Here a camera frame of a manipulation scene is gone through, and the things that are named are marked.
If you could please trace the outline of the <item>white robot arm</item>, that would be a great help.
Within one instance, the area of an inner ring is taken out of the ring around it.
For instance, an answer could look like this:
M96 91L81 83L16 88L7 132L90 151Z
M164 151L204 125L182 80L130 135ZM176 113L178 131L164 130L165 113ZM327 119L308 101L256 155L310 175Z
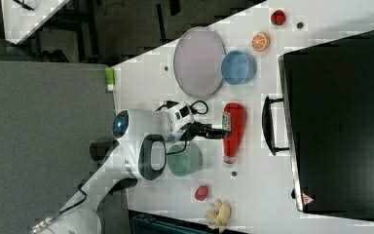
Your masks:
M199 111L185 101L167 100L157 110L124 109L112 126L118 145L103 164L55 214L33 226L28 234L101 234L97 209L111 189L124 179L154 180L164 171L152 159L165 159L167 145L194 137L223 139L232 130L214 129L195 120Z

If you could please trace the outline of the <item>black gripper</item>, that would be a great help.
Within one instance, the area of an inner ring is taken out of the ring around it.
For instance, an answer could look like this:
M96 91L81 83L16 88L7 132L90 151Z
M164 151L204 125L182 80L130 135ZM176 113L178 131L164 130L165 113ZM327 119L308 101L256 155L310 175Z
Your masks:
M188 126L184 134L182 135L182 139L186 141L193 140L195 137L204 137L208 138L209 130L211 129L211 124L203 124L201 122L194 122ZM210 131L210 138L211 139L223 139L227 138L231 135L231 131L223 130L223 129L212 129Z

